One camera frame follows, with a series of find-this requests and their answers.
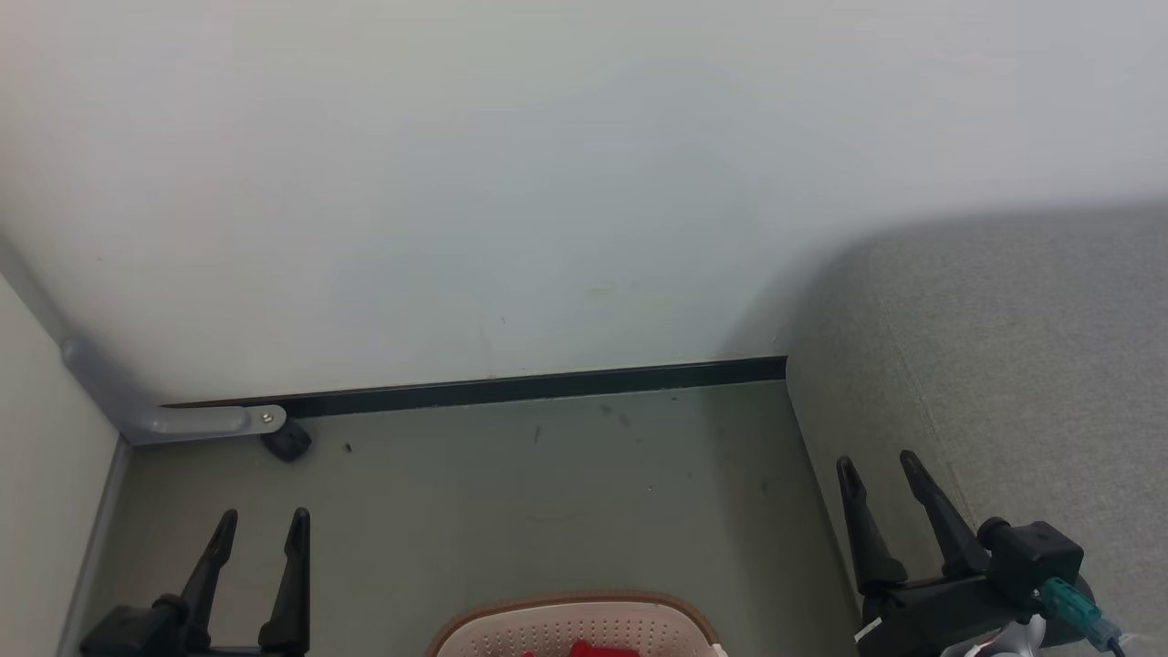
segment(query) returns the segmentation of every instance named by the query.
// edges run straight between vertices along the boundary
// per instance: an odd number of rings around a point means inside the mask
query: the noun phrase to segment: teal connector
[[[1051,578],[1042,586],[1042,606],[1056,618],[1086,635],[1099,652],[1111,650],[1122,634],[1115,623],[1103,617],[1094,602],[1059,578]]]

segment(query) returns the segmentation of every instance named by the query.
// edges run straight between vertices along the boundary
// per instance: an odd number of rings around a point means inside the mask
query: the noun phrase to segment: gray floor
[[[291,465],[258,440],[137,450],[91,615],[178,593],[235,507],[210,630],[253,645],[305,506],[313,656],[420,656],[467,608],[603,588],[687,600],[731,657],[855,653],[780,382],[304,424],[313,452]]]

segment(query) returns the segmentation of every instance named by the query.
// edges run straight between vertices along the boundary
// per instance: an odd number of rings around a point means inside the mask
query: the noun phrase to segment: beige plastic basket
[[[449,623],[426,657],[568,657],[577,641],[641,657],[726,657],[714,628],[661,594],[577,593],[495,604]]]

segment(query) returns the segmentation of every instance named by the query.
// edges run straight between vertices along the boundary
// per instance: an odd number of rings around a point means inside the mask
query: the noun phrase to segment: white wall
[[[0,642],[55,655],[118,434],[0,277]]]
[[[166,400],[783,353],[882,226],[1161,195],[1162,0],[5,0],[5,229]]]

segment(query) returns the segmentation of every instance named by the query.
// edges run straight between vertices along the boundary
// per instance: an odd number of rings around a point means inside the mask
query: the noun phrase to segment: red object
[[[635,650],[616,650],[612,648],[592,648],[586,641],[578,641],[568,657],[640,657]]]

